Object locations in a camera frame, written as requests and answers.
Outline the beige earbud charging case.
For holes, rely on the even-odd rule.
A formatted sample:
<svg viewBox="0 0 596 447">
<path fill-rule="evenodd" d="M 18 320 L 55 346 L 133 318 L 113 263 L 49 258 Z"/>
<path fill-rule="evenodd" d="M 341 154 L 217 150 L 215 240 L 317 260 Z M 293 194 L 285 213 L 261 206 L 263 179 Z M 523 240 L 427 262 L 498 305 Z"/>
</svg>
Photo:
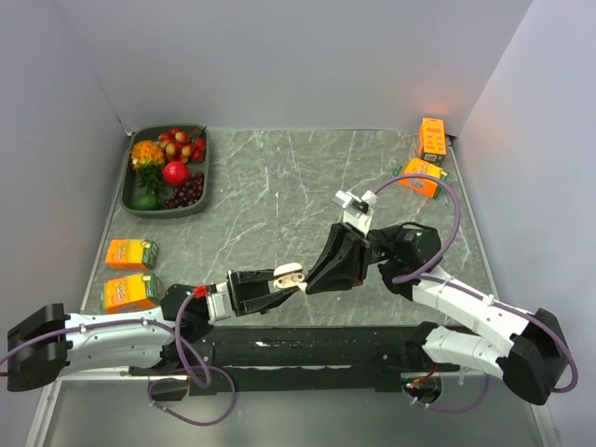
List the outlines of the beige earbud charging case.
<svg viewBox="0 0 596 447">
<path fill-rule="evenodd" d="M 304 268 L 299 263 L 288 263 L 276 267 L 273 277 L 273 285 L 278 290 L 286 290 L 298 287 L 299 283 L 306 283 Z"/>
</svg>

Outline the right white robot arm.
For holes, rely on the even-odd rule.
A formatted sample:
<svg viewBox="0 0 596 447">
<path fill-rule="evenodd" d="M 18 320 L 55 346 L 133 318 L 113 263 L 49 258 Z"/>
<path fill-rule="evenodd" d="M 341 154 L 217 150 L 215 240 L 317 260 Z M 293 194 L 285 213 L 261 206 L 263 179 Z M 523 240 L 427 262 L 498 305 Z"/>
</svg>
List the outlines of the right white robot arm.
<svg viewBox="0 0 596 447">
<path fill-rule="evenodd" d="M 367 235 L 346 223 L 332 225 L 327 242 L 306 276 L 305 291 L 348 291 L 376 265 L 386 288 L 433 308 L 467 328 L 421 324 L 406 349 L 417 371 L 448 363 L 502 380 L 510 391 L 543 405 L 571 367 L 557 317 L 544 308 L 529 312 L 497 301 L 450 276 L 440 267 L 436 229 L 417 223 L 373 229 Z"/>
</svg>

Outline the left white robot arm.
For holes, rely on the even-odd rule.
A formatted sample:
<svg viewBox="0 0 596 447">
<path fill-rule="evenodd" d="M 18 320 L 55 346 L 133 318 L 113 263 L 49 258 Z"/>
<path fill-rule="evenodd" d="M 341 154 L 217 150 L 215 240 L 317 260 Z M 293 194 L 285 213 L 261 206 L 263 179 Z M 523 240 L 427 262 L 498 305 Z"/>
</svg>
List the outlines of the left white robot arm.
<svg viewBox="0 0 596 447">
<path fill-rule="evenodd" d="M 188 343 L 213 330 L 217 321 L 266 313 L 282 305 L 306 280 L 300 264 L 275 269 L 231 271 L 222 283 L 174 284 L 158 306 L 122 314 L 69 314 L 45 305 L 7 332 L 7 390 L 47 386 L 71 373 L 132 367 L 172 374 L 188 366 Z"/>
</svg>

